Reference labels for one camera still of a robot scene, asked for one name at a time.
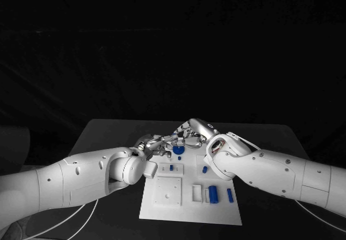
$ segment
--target gray table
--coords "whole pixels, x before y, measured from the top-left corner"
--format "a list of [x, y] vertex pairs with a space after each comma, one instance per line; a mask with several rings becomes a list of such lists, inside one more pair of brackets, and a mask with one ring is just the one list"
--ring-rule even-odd
[[[186, 121], [142, 121], [94, 119], [90, 121], [71, 155], [117, 147], [133, 147], [146, 134], [169, 135]], [[222, 132], [234, 132], [261, 149], [309, 159], [293, 130], [286, 125], [211, 122]], [[74, 240], [159, 239], [345, 239], [346, 234], [319, 221], [299, 204], [234, 178], [243, 226], [140, 219], [146, 178], [98, 200], [94, 215]], [[68, 239], [84, 225], [96, 202], [59, 227], [42, 235]], [[305, 204], [319, 216], [346, 228], [346, 220], [319, 207]], [[58, 224], [80, 207], [51, 209], [36, 213], [26, 226], [34, 236]]]

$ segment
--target cable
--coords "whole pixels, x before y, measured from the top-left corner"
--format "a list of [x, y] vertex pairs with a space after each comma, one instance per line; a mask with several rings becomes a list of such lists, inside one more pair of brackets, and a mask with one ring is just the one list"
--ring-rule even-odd
[[[96, 206], [94, 206], [94, 209], [93, 209], [93, 212], [91, 212], [91, 215], [90, 215], [90, 217], [88, 217], [87, 222], [88, 222], [90, 219], [91, 219], [91, 216], [93, 216], [93, 213], [94, 213], [96, 207], [97, 207], [97, 205], [98, 205], [98, 201], [100, 201], [100, 200], [96, 201]], [[80, 209], [75, 211], [75, 213], [74, 213], [61, 223], [58, 223], [55, 226], [52, 226], [46, 231], [41, 232], [39, 234], [36, 234], [36, 235], [34, 235], [34, 236], [22, 239], [22, 240], [29, 240], [29, 239], [38, 237], [39, 235], [42, 235], [44, 233], [46, 233], [48, 231], [51, 231], [52, 229], [55, 229], [59, 225], [62, 225], [62, 224], [77, 215], [77, 213], [81, 211], [81, 209], [84, 208], [84, 206], [85, 206], [85, 204], [80, 207]]]
[[[250, 141], [247, 141], [243, 137], [238, 136], [238, 138], [245, 142], [248, 143], [257, 150], [261, 150], [261, 148], [253, 144]], [[346, 231], [343, 229], [341, 229], [338, 226], [332, 225], [329, 222], [326, 222], [320, 217], [318, 217], [307, 209], [306, 207], [300, 204], [300, 202], [297, 200], [294, 200], [297, 202], [297, 204], [305, 208], [305, 210], [320, 220], [323, 221], [329, 226], [332, 226], [333, 228], [336, 228], [338, 230], [341, 230], [342, 232], [346, 233]]]

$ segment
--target blue object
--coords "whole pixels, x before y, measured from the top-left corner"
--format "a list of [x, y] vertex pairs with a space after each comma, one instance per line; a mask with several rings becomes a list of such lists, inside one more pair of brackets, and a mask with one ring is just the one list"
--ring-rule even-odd
[[217, 186], [209, 186], [209, 199], [211, 199], [211, 204], [219, 203]]
[[185, 150], [186, 150], [185, 146], [173, 146], [173, 153], [176, 155], [183, 154]]
[[228, 193], [230, 202], [232, 203], [234, 202], [234, 197], [232, 197], [231, 188], [227, 189], [227, 193]]

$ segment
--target dark curtain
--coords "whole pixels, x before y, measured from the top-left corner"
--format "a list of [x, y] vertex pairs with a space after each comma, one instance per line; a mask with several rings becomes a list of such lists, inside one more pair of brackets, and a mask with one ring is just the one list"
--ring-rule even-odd
[[29, 164], [67, 156], [91, 119], [189, 118], [289, 125], [345, 164], [342, 3], [0, 4], [0, 124], [31, 129]]

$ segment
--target white platform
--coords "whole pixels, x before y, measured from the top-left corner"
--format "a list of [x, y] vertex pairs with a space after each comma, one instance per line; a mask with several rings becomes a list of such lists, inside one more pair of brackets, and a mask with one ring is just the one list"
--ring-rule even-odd
[[[243, 225], [234, 181], [222, 180], [211, 167], [207, 173], [202, 172], [204, 166], [207, 166], [204, 162], [205, 155], [207, 145], [199, 149], [186, 147], [182, 155], [176, 155], [172, 152], [170, 160], [166, 156], [153, 156], [150, 161], [157, 164], [173, 165], [175, 172], [181, 170], [176, 170], [176, 166], [181, 166], [178, 164], [183, 164], [183, 175], [175, 175], [173, 173], [163, 174], [163, 171], [157, 169], [155, 178], [146, 179], [140, 219]], [[207, 189], [209, 186], [217, 186], [218, 189], [219, 203], [217, 204], [207, 202], [205, 192], [208, 192]], [[228, 189], [232, 191], [234, 203], [230, 202]], [[194, 191], [195, 194], [202, 193], [202, 202], [199, 200], [194, 201]]]

